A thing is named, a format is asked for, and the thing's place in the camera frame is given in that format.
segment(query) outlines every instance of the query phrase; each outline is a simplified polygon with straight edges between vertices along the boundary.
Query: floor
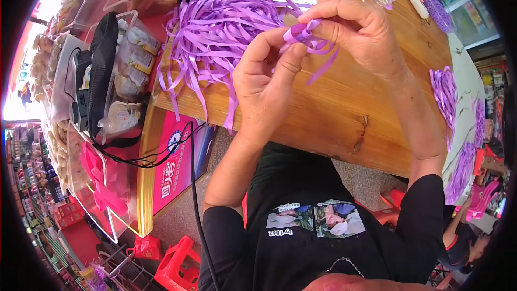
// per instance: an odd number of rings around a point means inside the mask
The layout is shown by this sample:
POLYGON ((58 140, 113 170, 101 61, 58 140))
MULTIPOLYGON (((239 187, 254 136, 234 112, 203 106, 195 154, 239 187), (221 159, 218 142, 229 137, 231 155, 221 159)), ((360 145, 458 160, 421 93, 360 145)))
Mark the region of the floor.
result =
MULTIPOLYGON (((208 170, 196 182, 197 203, 199 204, 200 210, 203 206, 203 199, 210 177, 223 158, 232 139, 232 135, 222 128, 217 133, 208 170)), ((401 191, 406 191, 407 189, 406 184, 386 173, 337 160, 333 160, 333 163, 346 189, 348 189, 361 204, 370 210, 375 211, 387 208, 386 204, 379 198, 379 194, 387 194, 392 188, 398 188, 401 191)), ((187 191, 184 195, 173 201, 162 214, 155 218, 153 226, 154 229, 151 235, 162 240, 164 250, 169 244, 177 244, 185 235, 190 236, 195 241, 196 245, 194 249, 196 251, 201 250, 201 241, 197 233, 191 191, 187 191)))

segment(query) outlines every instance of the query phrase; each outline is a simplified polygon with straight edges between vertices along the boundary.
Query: printed photo on shirt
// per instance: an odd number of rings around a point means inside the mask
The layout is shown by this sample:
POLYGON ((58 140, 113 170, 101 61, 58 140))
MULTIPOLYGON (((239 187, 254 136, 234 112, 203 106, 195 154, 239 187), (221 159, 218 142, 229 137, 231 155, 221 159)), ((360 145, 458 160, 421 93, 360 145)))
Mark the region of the printed photo on shirt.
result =
POLYGON ((300 226, 314 231, 314 218, 311 205, 286 204, 275 208, 276 212, 267 216, 266 228, 288 228, 300 226))
POLYGON ((345 238, 365 231, 355 205, 339 200, 328 200, 314 207, 314 221, 318 237, 345 238))

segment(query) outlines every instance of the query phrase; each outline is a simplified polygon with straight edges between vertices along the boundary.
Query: red plastic bag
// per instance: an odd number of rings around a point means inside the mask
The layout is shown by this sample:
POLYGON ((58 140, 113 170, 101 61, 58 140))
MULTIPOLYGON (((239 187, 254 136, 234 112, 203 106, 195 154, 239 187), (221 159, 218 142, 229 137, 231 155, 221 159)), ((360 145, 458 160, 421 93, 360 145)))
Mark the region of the red plastic bag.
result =
POLYGON ((161 240, 151 235, 144 238, 137 236, 134 240, 134 248, 126 249, 127 256, 129 256, 129 251, 134 252, 134 258, 148 258, 157 261, 161 261, 163 258, 161 240))

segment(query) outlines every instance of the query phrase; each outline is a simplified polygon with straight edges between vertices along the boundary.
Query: silver chain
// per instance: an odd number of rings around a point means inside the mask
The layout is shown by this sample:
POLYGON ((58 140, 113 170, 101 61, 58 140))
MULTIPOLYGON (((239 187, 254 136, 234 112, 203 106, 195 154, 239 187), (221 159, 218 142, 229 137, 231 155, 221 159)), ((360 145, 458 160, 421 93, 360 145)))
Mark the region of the silver chain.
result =
POLYGON ((355 266, 355 264, 354 264, 354 263, 352 263, 352 261, 350 261, 350 258, 348 258, 348 257, 341 257, 341 258, 337 259, 334 263, 332 263, 332 265, 330 266, 330 268, 329 268, 328 270, 326 270, 325 272, 330 272, 330 271, 332 271, 332 269, 334 268, 334 265, 335 265, 337 262, 339 262, 339 261, 347 261, 347 262, 349 262, 349 263, 354 267, 354 269, 357 271, 357 273, 359 273, 359 275, 360 275, 362 278, 364 278, 364 276, 363 276, 363 274, 361 273, 361 271, 359 271, 359 270, 358 270, 358 268, 355 266))

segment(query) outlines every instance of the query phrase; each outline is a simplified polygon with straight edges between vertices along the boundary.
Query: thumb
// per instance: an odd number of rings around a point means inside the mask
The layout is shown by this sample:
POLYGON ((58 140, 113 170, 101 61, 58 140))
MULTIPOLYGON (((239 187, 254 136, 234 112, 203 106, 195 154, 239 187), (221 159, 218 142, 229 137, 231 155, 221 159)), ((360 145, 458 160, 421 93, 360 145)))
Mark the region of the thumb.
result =
POLYGON ((274 86, 293 86, 293 81, 301 70, 301 62, 307 52, 307 47, 302 43, 294 43, 280 57, 275 67, 275 73, 271 78, 274 86))
POLYGON ((344 49, 350 46, 355 37, 359 36, 347 26, 327 19, 323 19, 321 24, 312 30, 312 34, 329 42, 334 42, 344 49))

